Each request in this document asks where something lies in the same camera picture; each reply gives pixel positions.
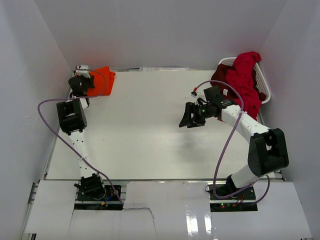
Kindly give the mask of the orange t shirt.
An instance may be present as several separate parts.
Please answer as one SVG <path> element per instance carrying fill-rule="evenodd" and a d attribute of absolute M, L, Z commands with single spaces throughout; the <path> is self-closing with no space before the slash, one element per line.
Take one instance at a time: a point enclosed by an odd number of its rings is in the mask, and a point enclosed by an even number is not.
<path fill-rule="evenodd" d="M 111 71 L 108 66 L 95 69 L 95 71 L 90 71 L 89 73 L 93 76 L 94 88 L 89 88 L 87 90 L 87 95 L 90 97 L 97 96 L 103 89 L 102 96 L 111 95 L 116 73 Z"/>

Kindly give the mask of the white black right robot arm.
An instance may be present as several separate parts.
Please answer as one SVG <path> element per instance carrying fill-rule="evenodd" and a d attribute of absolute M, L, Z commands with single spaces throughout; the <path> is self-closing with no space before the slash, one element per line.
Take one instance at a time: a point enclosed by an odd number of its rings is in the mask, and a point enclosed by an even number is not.
<path fill-rule="evenodd" d="M 217 118 L 232 126 L 249 144 L 247 163 L 229 175 L 224 185 L 215 183 L 209 190 L 218 199 L 238 199 L 244 190 L 261 177 L 286 168 L 289 156 L 284 132 L 260 124 L 233 99 L 224 98 L 218 86 L 204 90 L 204 98 L 187 102 L 179 127 L 196 128 L 206 124 L 208 118 Z"/>

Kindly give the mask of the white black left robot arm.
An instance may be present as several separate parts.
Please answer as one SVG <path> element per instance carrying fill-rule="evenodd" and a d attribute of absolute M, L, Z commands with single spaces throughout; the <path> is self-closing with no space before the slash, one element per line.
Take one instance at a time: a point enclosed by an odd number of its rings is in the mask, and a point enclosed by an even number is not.
<path fill-rule="evenodd" d="M 80 183 L 75 187 L 86 197 L 101 200 L 106 194 L 99 173 L 88 164 L 89 151 L 85 145 L 84 130 L 87 119 L 84 109 L 90 105 L 87 91 L 94 87 L 94 76 L 89 71 L 76 71 L 68 80 L 70 99 L 56 104 L 60 129 L 67 134 L 71 147 L 80 155 L 76 157 L 80 170 Z"/>

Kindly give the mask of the maroon t shirt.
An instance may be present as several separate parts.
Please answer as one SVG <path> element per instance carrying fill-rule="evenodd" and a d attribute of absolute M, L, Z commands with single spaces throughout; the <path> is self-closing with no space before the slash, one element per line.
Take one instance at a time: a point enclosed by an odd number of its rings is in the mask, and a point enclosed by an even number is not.
<path fill-rule="evenodd" d="M 219 64 L 211 80 L 230 85 L 244 101 L 262 102 L 266 99 L 266 95 L 257 88 L 256 71 L 253 67 Z"/>

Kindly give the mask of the pink magenta t shirt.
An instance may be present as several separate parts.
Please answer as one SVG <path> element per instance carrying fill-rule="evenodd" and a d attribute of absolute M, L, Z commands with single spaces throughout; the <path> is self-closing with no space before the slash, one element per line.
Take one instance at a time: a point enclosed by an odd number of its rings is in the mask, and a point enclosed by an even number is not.
<path fill-rule="evenodd" d="M 244 103 L 243 110 L 255 120 L 262 101 L 261 94 L 257 88 L 254 66 L 261 60 L 261 56 L 255 51 L 241 53 L 225 74 L 226 82 L 241 96 Z"/>

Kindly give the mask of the white perforated laundry basket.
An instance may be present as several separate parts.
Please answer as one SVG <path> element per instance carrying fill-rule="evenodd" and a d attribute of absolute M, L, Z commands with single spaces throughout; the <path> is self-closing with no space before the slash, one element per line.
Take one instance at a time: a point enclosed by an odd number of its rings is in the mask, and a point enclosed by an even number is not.
<path fill-rule="evenodd" d="M 218 64 L 232 66 L 235 59 L 236 59 L 236 57 L 226 57 L 226 58 L 221 59 Z M 267 84 L 267 81 L 263 75 L 263 72 L 262 72 L 258 62 L 255 64 L 253 69 L 256 72 L 256 77 L 255 77 L 256 82 L 257 82 L 256 87 L 260 93 L 263 93 L 266 96 L 265 100 L 263 100 L 261 103 L 266 104 L 271 99 L 271 92 L 270 92 L 269 86 Z"/>

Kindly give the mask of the printed paper sheet at wall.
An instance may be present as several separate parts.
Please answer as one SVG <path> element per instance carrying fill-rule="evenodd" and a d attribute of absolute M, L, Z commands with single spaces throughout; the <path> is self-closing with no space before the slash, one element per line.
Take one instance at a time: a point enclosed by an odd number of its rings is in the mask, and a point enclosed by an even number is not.
<path fill-rule="evenodd" d="M 176 71 L 188 71 L 188 67 L 140 67 L 140 72 L 176 72 Z"/>

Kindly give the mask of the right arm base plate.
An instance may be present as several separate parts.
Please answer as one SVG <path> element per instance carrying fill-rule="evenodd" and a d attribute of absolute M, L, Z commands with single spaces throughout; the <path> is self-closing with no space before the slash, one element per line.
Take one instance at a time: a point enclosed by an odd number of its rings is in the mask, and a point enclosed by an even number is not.
<path fill-rule="evenodd" d="M 251 186 L 243 192 L 226 199 L 219 199 L 213 194 L 213 186 L 204 189 L 209 193 L 210 211 L 212 213 L 257 212 L 256 194 Z"/>

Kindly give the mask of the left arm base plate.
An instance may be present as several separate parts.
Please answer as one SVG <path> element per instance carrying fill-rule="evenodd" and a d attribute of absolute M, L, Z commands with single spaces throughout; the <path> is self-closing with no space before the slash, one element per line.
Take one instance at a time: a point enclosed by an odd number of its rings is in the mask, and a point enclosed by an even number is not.
<path fill-rule="evenodd" d="M 77 190 L 74 209 L 87 211 L 121 211 L 123 205 L 119 202 L 115 191 L 110 185 L 105 185 L 102 193 L 97 197 L 86 196 L 79 189 Z"/>

